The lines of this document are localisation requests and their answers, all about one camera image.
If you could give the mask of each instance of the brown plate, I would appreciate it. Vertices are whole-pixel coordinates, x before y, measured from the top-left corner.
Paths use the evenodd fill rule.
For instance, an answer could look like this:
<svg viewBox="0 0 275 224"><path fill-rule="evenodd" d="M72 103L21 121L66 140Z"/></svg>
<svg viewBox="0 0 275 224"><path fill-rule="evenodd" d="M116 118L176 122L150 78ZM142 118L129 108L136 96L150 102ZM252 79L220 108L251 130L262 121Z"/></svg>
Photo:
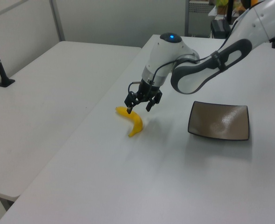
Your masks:
<svg viewBox="0 0 275 224"><path fill-rule="evenodd" d="M194 101L189 117L188 132L213 139L248 140L248 108L247 106Z"/></svg>

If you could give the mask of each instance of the yellow banana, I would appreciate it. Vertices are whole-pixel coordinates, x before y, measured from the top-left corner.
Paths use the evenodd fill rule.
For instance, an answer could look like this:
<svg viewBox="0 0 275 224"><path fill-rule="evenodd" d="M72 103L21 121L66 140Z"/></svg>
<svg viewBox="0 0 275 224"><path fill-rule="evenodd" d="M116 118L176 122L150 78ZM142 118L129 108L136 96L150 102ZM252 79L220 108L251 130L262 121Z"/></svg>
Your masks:
<svg viewBox="0 0 275 224"><path fill-rule="evenodd" d="M132 137L136 133L142 131L142 119L140 118L140 116L137 113L132 111L131 114L128 114L127 108L123 107L123 106L118 106L115 108L115 110L118 114L120 114L126 118L129 118L130 120L132 120L134 122L133 129L130 132L130 134L128 135L129 137Z"/></svg>

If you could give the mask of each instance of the toy banana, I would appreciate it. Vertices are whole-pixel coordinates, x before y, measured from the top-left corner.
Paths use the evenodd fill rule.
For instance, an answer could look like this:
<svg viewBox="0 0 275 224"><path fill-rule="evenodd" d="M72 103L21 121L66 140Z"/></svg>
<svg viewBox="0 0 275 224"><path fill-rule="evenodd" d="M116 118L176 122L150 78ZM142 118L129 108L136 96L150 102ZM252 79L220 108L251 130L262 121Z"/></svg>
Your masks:
<svg viewBox="0 0 275 224"><path fill-rule="evenodd" d="M142 119L141 117L135 113L134 111L131 112L131 114L127 113L127 108L123 106L118 106L115 108L116 112L126 118L129 118L134 122L134 126L130 134L128 135L129 137L132 137L138 132L142 131Z"/></svg>

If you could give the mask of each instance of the orange object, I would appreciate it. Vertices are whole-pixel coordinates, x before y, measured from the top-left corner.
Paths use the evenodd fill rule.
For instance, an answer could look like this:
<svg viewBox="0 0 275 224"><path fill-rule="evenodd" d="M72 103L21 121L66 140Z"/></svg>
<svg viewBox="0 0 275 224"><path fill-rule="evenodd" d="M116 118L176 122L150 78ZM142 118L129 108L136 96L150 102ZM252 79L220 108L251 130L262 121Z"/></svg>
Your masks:
<svg viewBox="0 0 275 224"><path fill-rule="evenodd" d="M257 4L259 2L259 0L251 0L251 6Z"/></svg>

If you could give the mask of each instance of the robotic arm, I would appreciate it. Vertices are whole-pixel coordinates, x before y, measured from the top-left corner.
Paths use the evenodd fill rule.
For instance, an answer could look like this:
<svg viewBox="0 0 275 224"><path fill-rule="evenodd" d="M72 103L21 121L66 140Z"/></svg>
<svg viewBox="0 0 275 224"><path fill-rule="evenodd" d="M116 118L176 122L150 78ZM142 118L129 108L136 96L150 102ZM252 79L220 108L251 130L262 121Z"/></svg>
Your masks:
<svg viewBox="0 0 275 224"><path fill-rule="evenodd" d="M197 92L206 82L232 67L251 50L275 37L275 0L266 0L244 12L234 23L232 31L219 50L206 58L199 58L180 36L165 33L153 47L150 59L140 82L129 85L125 99L127 112L135 105L148 102L150 111L160 102L159 90L172 71L171 85L182 94ZM136 93L130 91L132 84L139 84Z"/></svg>

